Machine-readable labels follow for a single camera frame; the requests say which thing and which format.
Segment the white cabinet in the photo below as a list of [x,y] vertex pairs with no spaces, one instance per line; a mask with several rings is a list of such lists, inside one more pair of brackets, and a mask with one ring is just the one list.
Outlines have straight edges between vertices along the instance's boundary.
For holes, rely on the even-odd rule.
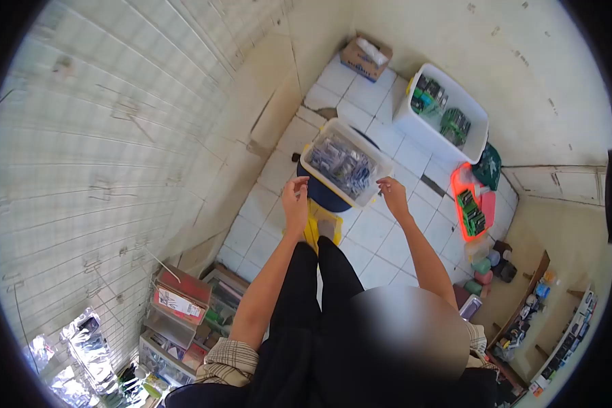
[[504,167],[503,173],[523,196],[604,206],[605,167]]

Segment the white tiled floor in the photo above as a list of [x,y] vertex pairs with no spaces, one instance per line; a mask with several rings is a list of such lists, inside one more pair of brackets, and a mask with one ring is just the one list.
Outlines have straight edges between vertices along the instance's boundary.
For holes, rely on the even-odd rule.
[[[438,161],[435,152],[425,150],[392,126],[392,115],[407,84],[407,80],[389,69],[372,84],[334,58],[304,98],[304,106],[297,111],[277,150],[268,159],[220,249],[220,262],[249,281],[260,272],[285,228],[278,196],[295,172],[296,164],[290,156],[312,142],[318,128],[326,122],[313,110],[335,106],[341,118],[365,132],[394,159],[395,177],[406,186],[408,209],[440,255],[451,281],[471,279],[453,199],[448,192],[441,197],[420,181],[424,174],[442,191],[448,191],[450,173],[457,164]],[[495,224],[489,231],[491,241],[505,237],[517,202],[516,193],[506,178],[501,177]],[[371,208],[363,211],[351,208],[340,216],[344,236],[340,248],[367,289],[390,283],[418,284],[405,235],[383,198],[378,197]]]

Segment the sticker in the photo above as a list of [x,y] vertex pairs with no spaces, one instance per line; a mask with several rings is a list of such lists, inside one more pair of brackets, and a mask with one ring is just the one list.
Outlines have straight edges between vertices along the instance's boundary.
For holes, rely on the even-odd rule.
[[186,313],[187,315],[196,316],[200,315],[200,308],[182,298],[176,293],[172,293],[169,290],[158,288],[158,303],[163,306]]

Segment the pink container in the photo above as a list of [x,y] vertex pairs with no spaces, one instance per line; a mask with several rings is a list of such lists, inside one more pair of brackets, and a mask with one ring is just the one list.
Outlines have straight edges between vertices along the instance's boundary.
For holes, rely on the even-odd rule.
[[474,279],[479,282],[481,285],[487,285],[492,282],[492,277],[494,274],[492,270],[489,270],[485,275],[481,275],[479,272],[474,272]]

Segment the yellow mat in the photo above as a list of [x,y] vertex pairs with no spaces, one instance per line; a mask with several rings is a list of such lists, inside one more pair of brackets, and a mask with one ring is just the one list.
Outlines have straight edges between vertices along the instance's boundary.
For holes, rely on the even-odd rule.
[[334,244],[340,245],[340,242],[343,240],[343,219],[322,208],[311,199],[308,199],[308,210],[308,222],[306,223],[306,228],[304,228],[304,238],[315,252],[319,253],[317,240],[320,237],[320,233],[317,229],[317,221],[320,220],[329,220],[335,224]]

